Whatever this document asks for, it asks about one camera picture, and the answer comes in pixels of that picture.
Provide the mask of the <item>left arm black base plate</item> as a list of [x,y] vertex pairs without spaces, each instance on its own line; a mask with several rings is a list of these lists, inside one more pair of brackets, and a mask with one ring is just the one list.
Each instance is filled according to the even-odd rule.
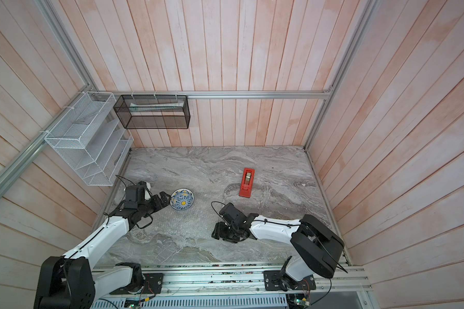
[[164,279],[163,273],[143,274],[144,282],[138,287],[122,287],[110,293],[110,295],[123,294],[150,294],[157,295],[161,293]]

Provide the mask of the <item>blue yellow patterned bowl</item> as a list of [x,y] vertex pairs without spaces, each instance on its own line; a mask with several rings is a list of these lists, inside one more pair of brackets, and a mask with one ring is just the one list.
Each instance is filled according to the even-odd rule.
[[189,189],[178,189],[170,199],[170,206],[176,211],[185,211],[189,209],[195,201],[194,194]]

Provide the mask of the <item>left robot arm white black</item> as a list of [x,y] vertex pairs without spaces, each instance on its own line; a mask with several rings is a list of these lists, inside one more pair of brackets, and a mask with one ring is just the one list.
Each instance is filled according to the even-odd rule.
[[100,274],[92,270],[143,218],[152,217],[170,203],[170,194],[152,194],[144,181],[127,186],[125,197],[99,228],[73,249],[51,256],[41,265],[34,308],[90,308],[120,288],[140,294],[145,280],[140,264],[119,263]]

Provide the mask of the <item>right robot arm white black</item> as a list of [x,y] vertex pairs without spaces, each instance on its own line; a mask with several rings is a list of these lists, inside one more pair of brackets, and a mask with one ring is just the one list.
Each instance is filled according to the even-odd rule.
[[232,203],[224,204],[217,213],[212,238],[230,243],[247,239],[272,240],[291,245],[297,255],[290,256],[280,270],[264,272],[265,289],[288,292],[299,288],[310,290],[316,285],[309,277],[314,274],[332,279],[335,271],[345,268],[339,260],[344,241],[318,218],[306,214],[300,220],[280,220],[256,213],[245,215]]

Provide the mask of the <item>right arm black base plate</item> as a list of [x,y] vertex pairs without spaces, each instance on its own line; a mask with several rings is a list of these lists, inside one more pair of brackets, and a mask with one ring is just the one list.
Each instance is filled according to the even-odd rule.
[[312,276],[305,277],[301,281],[295,281],[281,270],[267,270],[263,272],[264,286],[267,291],[300,290],[310,292],[316,290],[316,284]]

